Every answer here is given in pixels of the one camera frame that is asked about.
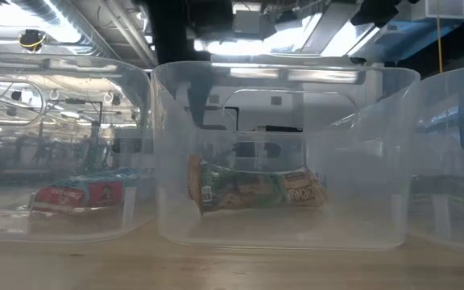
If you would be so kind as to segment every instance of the wooden table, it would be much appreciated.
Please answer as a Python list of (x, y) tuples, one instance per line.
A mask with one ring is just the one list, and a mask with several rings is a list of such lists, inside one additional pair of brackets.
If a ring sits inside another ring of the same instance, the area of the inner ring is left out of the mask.
[(464, 252), (413, 237), (378, 252), (211, 249), (150, 222), (107, 242), (0, 242), (0, 289), (464, 290)]

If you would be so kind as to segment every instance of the yellow cable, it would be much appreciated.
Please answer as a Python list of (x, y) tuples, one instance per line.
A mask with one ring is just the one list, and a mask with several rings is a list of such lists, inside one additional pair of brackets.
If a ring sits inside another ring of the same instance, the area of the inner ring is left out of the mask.
[(440, 64), (440, 73), (443, 73), (443, 56), (441, 52), (441, 25), (440, 25), (440, 0), (437, 0), (437, 17), (436, 17), (436, 29), (438, 33), (438, 60)]
[(35, 46), (41, 44), (45, 39), (46, 39), (46, 35), (44, 34), (44, 36), (42, 37), (42, 39), (39, 40), (39, 41), (37, 41), (37, 42), (34, 43), (34, 44), (22, 44), (22, 43), (21, 43), (21, 35), (20, 35), (20, 36), (19, 36), (19, 44), (21, 44), (21, 46), (22, 46), (23, 48), (33, 48), (33, 47), (35, 47)]

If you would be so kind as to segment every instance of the fluorescent light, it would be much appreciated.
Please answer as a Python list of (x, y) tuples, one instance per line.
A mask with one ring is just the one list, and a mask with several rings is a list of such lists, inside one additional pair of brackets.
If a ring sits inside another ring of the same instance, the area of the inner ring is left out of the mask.
[(80, 41), (81, 33), (60, 13), (58, 8), (50, 0), (43, 0), (43, 2), (55, 12), (56, 17), (60, 20), (60, 25), (49, 25), (47, 23), (48, 26), (45, 27), (45, 30), (48, 34), (61, 43), (74, 44)]
[(0, 39), (0, 44), (18, 44), (19, 41), (16, 39)]
[(355, 44), (355, 46), (352, 49), (350, 49), (350, 51), (348, 52), (348, 56), (352, 56), (353, 54), (358, 52), (359, 49), (365, 46), (368, 43), (368, 41), (370, 41), (370, 39), (372, 39), (379, 31), (380, 31), (380, 28), (373, 27), (368, 35), (366, 35), (363, 39), (361, 39), (361, 41)]
[(355, 45), (356, 40), (355, 26), (347, 21), (321, 52), (321, 56), (344, 56)]
[(358, 80), (358, 72), (314, 70), (314, 69), (290, 69), (289, 81), (323, 81), (338, 84), (353, 84)]
[(261, 3), (236, 2), (232, 6), (232, 13), (236, 14), (237, 11), (261, 11)]
[(231, 68), (231, 77), (241, 78), (267, 78), (276, 79), (279, 77), (278, 68)]
[(63, 111), (63, 112), (60, 112), (60, 114), (65, 116), (65, 117), (80, 118), (80, 115), (78, 113), (75, 113), (75, 112)]
[(228, 56), (257, 56), (270, 52), (261, 40), (238, 40), (236, 42), (213, 41), (207, 44), (207, 51)]
[[(323, 15), (322, 13), (316, 13), (315, 15), (308, 16), (308, 17), (311, 17), (311, 19), (307, 22), (307, 25), (304, 25), (305, 26), (304, 30), (302, 31), (302, 33), (300, 33), (298, 39), (294, 42), (293, 49), (292, 49), (294, 52), (301, 50), (304, 47), (305, 43), (307, 42), (309, 37), (311, 37), (311, 34), (316, 28), (316, 25), (318, 25), (318, 23), (320, 22), (322, 15)], [(305, 23), (306, 19), (307, 17), (302, 20), (302, 24)]]
[(195, 39), (194, 40), (194, 50), (197, 51), (197, 52), (201, 52), (204, 49), (205, 49), (204, 43), (199, 39)]
[(30, 105), (32, 108), (42, 108), (42, 97), (34, 95), (29, 89), (21, 91), (21, 102)]
[(0, 124), (28, 124), (29, 122), (25, 120), (0, 120)]
[(267, 37), (263, 43), (270, 49), (273, 48), (290, 48), (298, 40), (303, 27), (294, 27), (276, 32), (274, 35)]
[[(92, 126), (93, 124), (90, 122), (78, 122), (78, 125), (80, 126)], [(129, 124), (108, 124), (108, 123), (103, 123), (100, 125), (101, 128), (110, 128), (111, 126), (114, 126), (116, 128), (124, 128), (124, 127), (137, 127), (137, 124), (135, 123), (129, 123)]]
[(55, 108), (57, 110), (63, 110), (64, 108), (61, 107), (61, 106), (58, 106), (58, 105), (53, 105), (52, 103), (48, 103), (48, 106), (52, 107), (52, 108)]
[(30, 15), (19, 6), (12, 4), (0, 5), (0, 26), (4, 27), (41, 27), (44, 21), (37, 16)]
[(231, 67), (239, 67), (239, 68), (258, 68), (259, 64), (240, 64), (240, 63), (212, 63), (214, 67), (219, 68), (231, 68)]

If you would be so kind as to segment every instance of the snack bag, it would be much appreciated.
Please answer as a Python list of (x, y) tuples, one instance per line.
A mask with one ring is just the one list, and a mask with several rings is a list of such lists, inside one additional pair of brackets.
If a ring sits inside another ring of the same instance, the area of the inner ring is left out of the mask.
[(290, 172), (240, 172), (202, 161), (188, 162), (188, 190), (201, 213), (220, 209), (320, 207), (327, 192), (306, 168)]
[(73, 214), (118, 205), (127, 189), (136, 190), (138, 179), (134, 168), (71, 176), (34, 193), (30, 209)]

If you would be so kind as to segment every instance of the transparent plastic container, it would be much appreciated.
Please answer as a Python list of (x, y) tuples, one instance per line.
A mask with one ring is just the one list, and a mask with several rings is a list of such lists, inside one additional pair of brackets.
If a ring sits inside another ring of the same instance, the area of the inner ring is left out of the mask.
[(148, 96), (116, 60), (0, 54), (0, 240), (97, 241), (155, 216)]
[(412, 234), (464, 248), (464, 69), (420, 83), (409, 216)]
[(402, 68), (165, 64), (152, 74), (159, 232), (225, 247), (382, 250), (406, 231)]

